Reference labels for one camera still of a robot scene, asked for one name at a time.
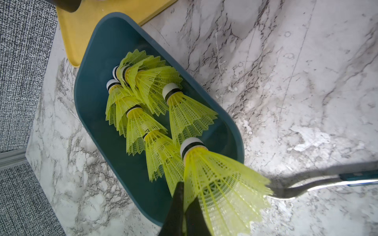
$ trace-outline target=yellow tray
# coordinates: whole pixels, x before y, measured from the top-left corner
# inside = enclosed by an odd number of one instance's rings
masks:
[[[79,67],[97,23],[107,14],[122,12],[139,25],[177,0],[82,0],[73,13],[56,8],[69,62]]]

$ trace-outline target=shuttlecock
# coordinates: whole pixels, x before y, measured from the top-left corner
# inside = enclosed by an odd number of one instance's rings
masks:
[[[152,116],[148,107],[134,96],[133,91],[127,87],[123,88],[119,81],[115,79],[109,80],[107,82],[107,89],[109,97],[106,105],[105,120],[109,121],[109,125],[114,124],[119,135],[123,134],[126,137],[126,113],[131,107],[139,105],[148,115]]]
[[[169,106],[170,129],[176,145],[189,137],[201,136],[217,118],[218,113],[184,95],[174,83],[167,84],[162,95]]]
[[[128,154],[141,154],[145,150],[143,136],[151,131],[159,130],[167,133],[167,129],[153,117],[145,113],[140,105],[131,107],[127,112],[126,151]]]
[[[182,88],[181,81],[180,74],[171,66],[140,71],[135,77],[135,85],[138,87],[140,99],[156,115],[165,115],[168,110],[168,105],[162,96],[164,86],[175,83],[179,88]]]
[[[183,181],[184,165],[180,151],[172,139],[154,130],[144,137],[146,145],[147,170],[150,181],[165,173],[169,191],[173,196],[176,185]]]
[[[249,233],[250,222],[261,219],[260,209],[269,207],[269,179],[209,151],[195,137],[183,142],[180,153],[185,166],[184,211],[198,198],[213,236]]]
[[[129,89],[124,89],[121,86],[121,83],[115,79],[111,79],[107,82],[106,88],[109,92],[108,102],[106,104],[106,110],[105,110],[105,120],[109,121],[109,125],[114,124],[116,125],[116,103],[118,100],[126,97],[126,96],[132,96],[133,91]]]
[[[138,92],[135,89],[134,83],[135,76],[138,71],[153,69],[164,65],[165,60],[160,60],[160,56],[146,56],[145,51],[139,52],[135,50],[133,53],[129,52],[121,61],[120,65],[118,67],[115,67],[113,71],[115,72],[116,79],[120,81],[123,87],[129,87],[130,85],[132,85],[131,88],[133,89],[135,95],[138,97]]]

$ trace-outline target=black band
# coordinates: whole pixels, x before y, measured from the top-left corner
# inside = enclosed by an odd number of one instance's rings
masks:
[[[135,105],[135,106],[131,107],[130,109],[128,109],[128,110],[126,111],[126,115],[127,115],[127,113],[128,113],[129,111],[131,111],[131,110],[134,109],[134,108],[138,108],[138,107],[142,108],[140,105]]]
[[[118,79],[118,77],[117,77],[117,69],[118,69],[118,67],[119,67],[119,66],[114,67],[115,69],[114,69],[113,77],[114,77],[116,80],[119,81],[119,79]]]
[[[196,197],[194,201],[186,209],[185,219],[186,219],[186,232],[188,236],[193,236],[193,235],[211,236],[209,228],[207,227],[205,219],[203,218],[201,205],[198,200],[198,197]]]
[[[171,91],[169,91],[169,92],[167,93],[166,97],[165,97],[165,101],[167,102],[167,101],[168,101],[168,98],[169,98],[172,94],[174,94],[174,93],[176,93],[176,92],[181,92],[181,89],[179,89],[179,88],[174,88],[174,89],[172,89]]]
[[[126,82],[125,73],[126,73],[126,70],[129,69],[129,68],[130,68],[130,66],[126,66],[125,69],[123,69],[123,71],[122,71],[123,81],[125,81],[125,82]]]
[[[189,144],[188,146],[186,146],[184,148],[183,153],[181,155],[181,158],[184,159],[185,154],[187,153],[187,151],[189,151],[189,149],[191,149],[194,146],[205,146],[205,145],[203,143],[201,143],[201,142],[194,142],[194,143]]]
[[[110,88],[111,88],[113,85],[121,85],[121,83],[119,83],[119,82],[111,83],[111,84],[108,86],[108,92],[109,92]]]

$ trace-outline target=marble surface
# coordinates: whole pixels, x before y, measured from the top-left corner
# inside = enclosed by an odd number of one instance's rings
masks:
[[[143,26],[233,117],[245,164],[288,187],[377,169],[378,1],[178,0]],[[58,28],[26,157],[67,235],[156,235],[80,123]],[[378,234],[378,187],[270,200],[253,235]]]

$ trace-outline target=textured fabric surface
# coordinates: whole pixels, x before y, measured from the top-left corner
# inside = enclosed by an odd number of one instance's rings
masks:
[[[26,148],[57,16],[42,0],[0,0],[0,153]]]
[[[0,171],[0,236],[66,235],[29,163]]]

